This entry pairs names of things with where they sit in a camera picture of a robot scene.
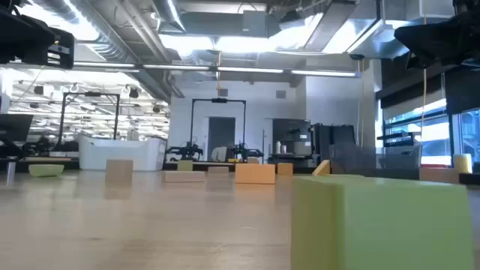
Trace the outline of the orange triangular block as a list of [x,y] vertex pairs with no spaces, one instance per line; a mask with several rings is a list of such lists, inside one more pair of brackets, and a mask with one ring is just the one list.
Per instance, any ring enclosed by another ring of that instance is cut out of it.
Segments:
[[323,160],[318,167],[312,172],[312,176],[324,176],[331,174],[330,160]]

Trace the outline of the black bench equipment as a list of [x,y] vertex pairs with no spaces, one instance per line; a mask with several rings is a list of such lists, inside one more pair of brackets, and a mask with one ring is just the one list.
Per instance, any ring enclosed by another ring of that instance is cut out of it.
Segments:
[[78,152],[79,143],[77,141],[66,141],[58,144],[41,136],[37,142],[26,142],[22,146],[22,151],[26,156],[49,157],[51,152]]

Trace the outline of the black cabinet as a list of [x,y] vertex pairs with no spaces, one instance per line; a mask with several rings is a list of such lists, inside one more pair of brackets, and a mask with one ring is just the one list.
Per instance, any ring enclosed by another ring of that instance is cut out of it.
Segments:
[[311,126],[313,158],[317,164],[330,158],[330,147],[339,144],[355,144],[354,127],[349,124],[325,125],[316,123]]

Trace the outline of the black window rack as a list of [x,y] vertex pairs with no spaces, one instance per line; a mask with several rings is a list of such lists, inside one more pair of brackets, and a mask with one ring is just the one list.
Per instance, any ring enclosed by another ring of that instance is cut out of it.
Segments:
[[383,142],[385,148],[414,146],[418,141],[419,132],[400,132],[378,136],[376,139]]

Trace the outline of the black gantry frame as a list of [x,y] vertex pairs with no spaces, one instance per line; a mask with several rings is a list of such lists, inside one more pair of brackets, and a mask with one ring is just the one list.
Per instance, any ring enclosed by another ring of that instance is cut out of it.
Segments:
[[113,128],[113,140],[117,139],[118,135],[118,123],[119,123],[119,113],[120,113],[120,100],[121,100],[121,95],[120,94],[110,94],[110,93],[101,93],[101,92],[95,92],[95,91],[87,91],[83,93],[74,93],[74,92],[64,92],[63,93],[63,98],[61,102],[61,115],[60,115],[60,125],[59,125],[59,133],[58,133],[58,140],[55,145],[55,148],[58,148],[62,144],[63,140],[63,133],[64,133],[64,121],[65,121],[65,110],[67,106],[67,97],[69,95],[83,95],[86,97],[115,97],[116,98],[116,103],[115,104],[115,118],[114,118],[114,128]]
[[194,98],[191,101],[190,112],[190,143],[198,143],[203,150],[204,161],[209,160],[208,135],[210,117],[235,118],[235,141],[227,149],[227,160],[239,156],[234,154],[233,149],[241,142],[246,143],[246,111],[247,102],[244,100],[233,100],[225,97]]

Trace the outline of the grey door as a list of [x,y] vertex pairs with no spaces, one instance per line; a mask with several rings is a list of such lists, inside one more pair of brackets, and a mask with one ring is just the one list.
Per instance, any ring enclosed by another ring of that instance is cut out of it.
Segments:
[[208,159],[214,162],[227,160],[227,149],[235,141],[236,119],[210,117],[208,121]]

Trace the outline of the black computer monitor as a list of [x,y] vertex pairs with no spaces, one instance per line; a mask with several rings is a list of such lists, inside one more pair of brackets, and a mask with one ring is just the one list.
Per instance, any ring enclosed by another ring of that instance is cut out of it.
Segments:
[[0,140],[25,142],[33,117],[26,114],[0,114]]

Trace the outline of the green rounded block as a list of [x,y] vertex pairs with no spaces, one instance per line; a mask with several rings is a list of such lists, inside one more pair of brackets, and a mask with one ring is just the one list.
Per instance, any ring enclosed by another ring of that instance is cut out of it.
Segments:
[[63,173],[65,166],[59,164],[31,164],[29,174],[33,177],[53,177]]

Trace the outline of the black equipment rack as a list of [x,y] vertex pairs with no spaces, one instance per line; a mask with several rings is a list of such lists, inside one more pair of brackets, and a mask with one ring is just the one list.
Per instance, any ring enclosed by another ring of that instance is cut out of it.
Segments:
[[304,119],[274,118],[272,120],[274,153],[277,153],[277,142],[286,146],[287,154],[310,155],[312,153],[311,123]]

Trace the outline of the ceiling strip light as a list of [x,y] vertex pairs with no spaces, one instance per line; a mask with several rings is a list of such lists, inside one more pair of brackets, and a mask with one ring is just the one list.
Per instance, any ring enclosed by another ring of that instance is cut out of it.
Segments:
[[255,74],[282,74],[284,70],[273,68],[258,67],[217,67],[218,72],[238,72],[238,73],[255,73]]
[[332,70],[291,70],[291,74],[307,77],[357,77],[356,72],[332,71]]
[[210,71],[209,66],[192,66],[192,65],[175,65],[175,64],[143,64],[146,70],[163,70],[163,71]]
[[113,62],[92,62],[92,61],[75,61],[74,67],[78,68],[135,68],[135,64],[113,63]]

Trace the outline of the grey metal post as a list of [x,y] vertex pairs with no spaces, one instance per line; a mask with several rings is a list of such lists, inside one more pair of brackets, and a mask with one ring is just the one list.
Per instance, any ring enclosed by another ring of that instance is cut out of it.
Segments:
[[11,186],[14,184],[15,174],[16,174],[16,165],[17,163],[14,161],[7,163],[7,178],[6,178],[7,186]]

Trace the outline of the white plastic bin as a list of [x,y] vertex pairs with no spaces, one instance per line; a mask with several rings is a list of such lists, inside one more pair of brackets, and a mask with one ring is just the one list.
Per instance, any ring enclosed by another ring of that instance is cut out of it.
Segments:
[[133,171],[153,172],[164,164],[166,142],[158,138],[146,141],[122,141],[79,137],[79,168],[105,170],[108,160],[133,161]]

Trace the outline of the wooden background table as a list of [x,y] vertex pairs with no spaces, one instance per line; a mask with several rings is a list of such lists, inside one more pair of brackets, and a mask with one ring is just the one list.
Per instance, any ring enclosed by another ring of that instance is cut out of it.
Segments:
[[180,164],[193,164],[194,166],[228,166],[234,167],[236,164],[245,164],[245,163],[236,163],[236,162],[213,162],[213,161],[191,161],[191,160],[180,160],[180,161],[167,161],[163,165],[164,167],[176,166]]

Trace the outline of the natural wood cube block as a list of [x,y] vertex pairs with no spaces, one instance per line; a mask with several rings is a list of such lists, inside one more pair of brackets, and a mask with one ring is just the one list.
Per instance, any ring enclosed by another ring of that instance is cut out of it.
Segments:
[[112,185],[131,185],[134,162],[132,160],[108,160],[106,162],[106,183]]

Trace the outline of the grey translucent plastic bin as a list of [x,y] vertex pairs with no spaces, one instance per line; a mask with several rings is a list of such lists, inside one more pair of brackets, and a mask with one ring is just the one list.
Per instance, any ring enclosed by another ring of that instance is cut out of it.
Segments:
[[330,146],[333,174],[419,180],[418,145],[389,148],[361,148],[355,144]]

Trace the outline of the black aluminium table frame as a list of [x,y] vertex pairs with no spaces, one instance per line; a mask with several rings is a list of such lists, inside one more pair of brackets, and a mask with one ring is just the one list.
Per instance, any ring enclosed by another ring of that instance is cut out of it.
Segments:
[[[5,172],[7,169],[7,164],[10,160],[0,159],[0,172]],[[78,160],[56,160],[54,158],[46,158],[43,160],[20,160],[16,162],[16,173],[28,173],[29,165],[31,164],[59,164],[64,165],[64,170],[80,170],[80,163]],[[176,170],[176,166],[167,166],[164,167],[164,170]],[[227,167],[227,166],[194,166],[194,171],[207,171],[209,167]],[[334,174],[347,174],[346,172],[341,172],[340,169],[335,169],[332,167],[332,173]],[[229,166],[229,171],[235,172],[234,166]],[[295,167],[294,174],[311,174],[314,171],[314,168],[311,167]],[[362,175],[368,177],[382,177],[382,178],[391,178],[391,179],[417,179],[419,180],[419,170],[418,169],[354,169],[354,175]],[[459,175],[460,184],[480,187],[480,173],[473,174],[460,174]]]

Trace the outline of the yellow cylinder roll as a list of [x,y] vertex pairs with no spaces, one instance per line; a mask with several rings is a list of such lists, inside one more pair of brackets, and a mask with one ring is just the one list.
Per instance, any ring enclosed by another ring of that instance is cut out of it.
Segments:
[[459,173],[471,174],[473,172],[473,161],[471,154],[455,154],[454,168]]

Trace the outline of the orange rectangular block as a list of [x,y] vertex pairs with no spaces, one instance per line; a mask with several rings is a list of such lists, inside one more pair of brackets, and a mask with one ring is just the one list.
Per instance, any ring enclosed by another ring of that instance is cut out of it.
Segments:
[[252,185],[274,185],[275,165],[260,163],[237,163],[235,183]]

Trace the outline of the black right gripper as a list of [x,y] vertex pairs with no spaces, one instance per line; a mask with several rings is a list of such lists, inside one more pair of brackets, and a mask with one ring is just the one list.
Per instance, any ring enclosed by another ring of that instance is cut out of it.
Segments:
[[395,30],[394,37],[409,50],[406,69],[480,59],[480,0],[452,0],[452,6],[455,16],[444,22]]

